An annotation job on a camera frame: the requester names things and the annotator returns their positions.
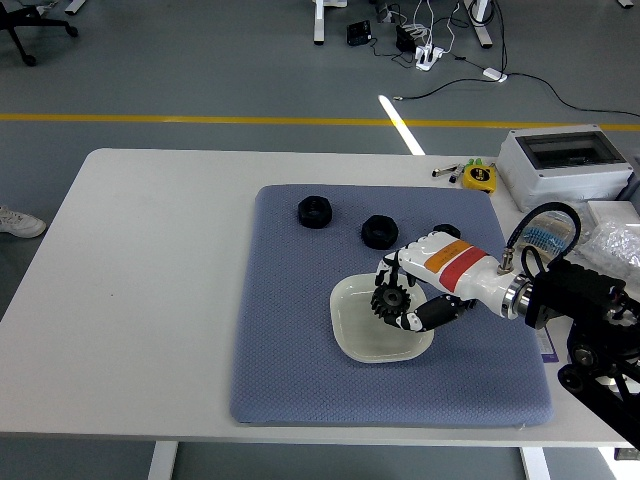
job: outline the table leg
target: table leg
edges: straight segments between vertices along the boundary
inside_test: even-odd
[[[520,447],[520,456],[527,480],[551,480],[541,447]]]
[[[488,3],[489,0],[464,0],[467,12],[469,12],[469,9],[471,8],[469,18],[471,19],[471,24],[476,31],[476,35],[478,36],[478,40],[480,41],[482,48],[491,48],[493,46],[493,42],[491,41],[491,37],[489,36],[489,32],[486,27],[484,25],[479,25],[475,19],[479,18],[482,20]]]
[[[156,442],[156,447],[153,449],[151,467],[149,467],[148,480],[171,480],[177,451],[178,442]]]
[[[71,2],[69,6],[64,9],[64,13],[66,13],[67,15],[75,15],[76,12],[80,10],[80,7],[84,5],[84,2],[86,1],[87,0],[73,0],[73,2]]]
[[[313,26],[313,43],[324,43],[324,0],[316,0],[316,18]]]

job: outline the white sneaker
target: white sneaker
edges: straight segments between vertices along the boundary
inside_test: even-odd
[[[45,228],[47,224],[36,217],[0,207],[0,232],[21,238],[33,238],[44,232]]]

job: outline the black hex nut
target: black hex nut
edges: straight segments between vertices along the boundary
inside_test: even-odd
[[[333,212],[329,200],[311,195],[298,204],[298,220],[307,228],[323,228],[331,221]]]
[[[436,225],[435,227],[433,227],[433,231],[448,233],[449,235],[455,238],[461,237],[460,230],[458,230],[456,227],[454,227],[450,223],[441,223],[440,225]]]
[[[361,236],[367,247],[387,250],[398,239],[398,226],[391,217],[373,215],[362,224]]]

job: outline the yellow tape measure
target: yellow tape measure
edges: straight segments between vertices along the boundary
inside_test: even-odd
[[[479,158],[469,160],[462,174],[462,186],[472,190],[482,190],[489,194],[496,190],[496,167],[482,165]]]

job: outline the gray floor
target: gray floor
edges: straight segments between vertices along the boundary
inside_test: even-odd
[[[19,7],[15,0],[3,3],[8,10]],[[417,1],[400,3],[412,16]],[[433,3],[438,18],[454,5]],[[623,10],[615,0],[502,3],[507,71],[543,77],[581,107],[640,113],[639,8]],[[49,17],[67,18],[67,4],[62,0]],[[33,68],[0,33],[0,203],[51,222],[84,158],[102,147],[408,154],[393,128],[364,122],[386,118],[377,96],[416,95],[454,79],[481,78],[478,68],[450,55],[422,73],[376,57],[368,46],[347,46],[346,25],[370,19],[377,52],[395,52],[393,26],[376,24],[366,0],[327,11],[326,42],[317,47],[313,10],[309,0],[89,0],[69,17],[78,38],[59,28],[19,29],[38,60]],[[417,19],[427,23],[428,9],[421,7]],[[446,46],[443,23],[435,40]],[[489,29],[496,46],[482,50],[470,29],[454,28],[453,52],[499,68],[497,22]],[[572,110],[527,78],[462,83],[396,108],[405,120],[437,122],[411,128],[427,153],[497,155],[509,128],[536,122],[603,124],[623,153],[640,155],[637,117]],[[2,117],[8,114],[18,118]],[[54,117],[33,121],[29,114]],[[248,123],[61,121],[63,114],[243,117]],[[270,120],[257,124],[248,117]],[[274,117],[319,119],[321,125],[284,125]],[[332,120],[341,118],[360,121],[342,126]],[[458,123],[448,127],[445,121]],[[0,235],[0,315],[41,240]],[[0,478],[142,479],[152,447],[0,439]],[[552,479],[612,478],[598,455],[547,449]],[[524,478],[518,458],[515,449],[187,444],[178,452],[174,478]]]

